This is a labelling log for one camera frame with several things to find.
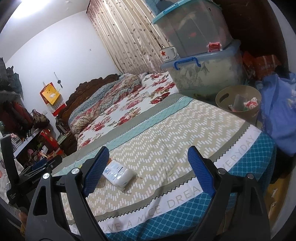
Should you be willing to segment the beige trash bin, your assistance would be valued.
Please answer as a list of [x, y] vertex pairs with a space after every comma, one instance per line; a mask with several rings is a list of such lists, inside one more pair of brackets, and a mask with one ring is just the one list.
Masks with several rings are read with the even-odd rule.
[[255, 125], [260, 110], [261, 94], [248, 85], [222, 89], [215, 97], [217, 106]]

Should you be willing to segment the cluttered shelf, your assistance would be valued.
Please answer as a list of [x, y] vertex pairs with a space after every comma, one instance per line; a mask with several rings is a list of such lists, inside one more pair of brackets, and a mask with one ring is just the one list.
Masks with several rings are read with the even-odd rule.
[[1, 59], [1, 134], [11, 135], [14, 157], [26, 168], [56, 155], [64, 156], [49, 119], [35, 109], [28, 111], [22, 97], [18, 73]]

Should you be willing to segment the zigzag patterned bed quilt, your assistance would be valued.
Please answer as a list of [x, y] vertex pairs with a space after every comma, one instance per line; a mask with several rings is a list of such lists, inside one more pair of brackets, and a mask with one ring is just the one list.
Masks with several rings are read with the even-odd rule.
[[87, 197], [109, 240], [157, 240], [190, 232], [201, 222], [211, 197], [188, 162], [189, 147], [230, 174], [252, 173], [263, 190], [276, 155], [274, 141], [245, 120], [173, 94], [66, 157], [55, 175], [81, 167], [103, 146], [112, 160], [137, 174], [124, 192], [102, 178]]

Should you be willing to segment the folded patterned blanket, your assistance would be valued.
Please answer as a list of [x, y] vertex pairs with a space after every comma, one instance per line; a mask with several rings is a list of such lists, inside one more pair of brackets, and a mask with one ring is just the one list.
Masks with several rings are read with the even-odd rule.
[[140, 87], [140, 77], [129, 73], [100, 87], [70, 114], [68, 125], [71, 133], [78, 139], [80, 133], [101, 113]]

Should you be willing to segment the blue cloth bundle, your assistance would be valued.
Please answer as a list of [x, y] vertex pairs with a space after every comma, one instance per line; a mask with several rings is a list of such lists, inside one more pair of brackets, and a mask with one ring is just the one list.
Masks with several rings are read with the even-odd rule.
[[259, 120], [264, 131], [287, 155], [295, 155], [295, 73], [273, 74], [255, 82], [261, 94]]

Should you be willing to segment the blue-lid clear storage box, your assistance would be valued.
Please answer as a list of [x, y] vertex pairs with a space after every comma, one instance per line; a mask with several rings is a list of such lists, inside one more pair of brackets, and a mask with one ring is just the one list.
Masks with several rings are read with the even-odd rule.
[[212, 100], [222, 89], [243, 84], [240, 45], [234, 40], [222, 51], [178, 58], [163, 63], [161, 69], [168, 71], [180, 94]]

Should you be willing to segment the floral bed sheet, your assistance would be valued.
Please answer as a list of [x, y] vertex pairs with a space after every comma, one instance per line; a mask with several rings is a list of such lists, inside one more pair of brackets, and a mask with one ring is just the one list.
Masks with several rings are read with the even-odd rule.
[[146, 75], [142, 79], [141, 88], [113, 104], [79, 133], [77, 149], [103, 137], [115, 127], [126, 123], [177, 92], [178, 89], [168, 72]]

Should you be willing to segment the orange red snack bags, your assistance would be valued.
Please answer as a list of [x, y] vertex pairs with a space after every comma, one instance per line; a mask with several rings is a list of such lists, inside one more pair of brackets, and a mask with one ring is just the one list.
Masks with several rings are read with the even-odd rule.
[[262, 80], [264, 77], [272, 75], [275, 72], [275, 68], [281, 65], [281, 62], [275, 55], [254, 57], [250, 53], [244, 52], [242, 60], [247, 76], [257, 80]]

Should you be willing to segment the red small packet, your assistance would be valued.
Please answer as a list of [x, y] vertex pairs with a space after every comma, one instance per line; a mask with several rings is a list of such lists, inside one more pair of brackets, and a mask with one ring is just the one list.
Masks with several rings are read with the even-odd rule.
[[210, 42], [208, 45], [207, 45], [207, 48], [208, 48], [208, 52], [211, 53], [211, 52], [217, 52], [217, 51], [221, 51], [222, 50], [222, 45], [220, 44], [220, 42]]

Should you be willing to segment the white enamel star mug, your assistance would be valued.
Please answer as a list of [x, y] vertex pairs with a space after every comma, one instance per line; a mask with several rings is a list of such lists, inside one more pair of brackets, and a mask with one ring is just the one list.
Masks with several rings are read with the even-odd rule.
[[160, 57], [163, 62], [169, 62], [175, 60], [178, 53], [175, 47], [166, 47], [159, 51]]

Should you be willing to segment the beige leaf-pattern curtain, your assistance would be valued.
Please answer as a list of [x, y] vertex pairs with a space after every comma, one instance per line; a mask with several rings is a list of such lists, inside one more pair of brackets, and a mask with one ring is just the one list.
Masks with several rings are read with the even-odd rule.
[[170, 42], [145, 1], [93, 0], [86, 14], [120, 73], [161, 72], [159, 51]]

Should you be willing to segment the teal-lid storage box middle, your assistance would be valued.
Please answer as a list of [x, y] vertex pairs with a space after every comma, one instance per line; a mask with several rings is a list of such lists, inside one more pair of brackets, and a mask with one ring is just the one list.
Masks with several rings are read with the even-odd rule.
[[181, 58], [207, 53], [211, 44], [223, 50], [233, 41], [222, 9], [213, 1], [178, 1], [152, 22]]

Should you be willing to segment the yellow red wall calendar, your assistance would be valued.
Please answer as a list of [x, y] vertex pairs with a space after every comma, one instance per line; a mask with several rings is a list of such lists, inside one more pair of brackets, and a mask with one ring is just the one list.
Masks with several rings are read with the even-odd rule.
[[55, 88], [52, 82], [44, 85], [43, 89], [40, 91], [40, 96], [54, 117], [56, 117], [62, 109], [66, 107], [66, 103], [64, 102], [62, 95]]

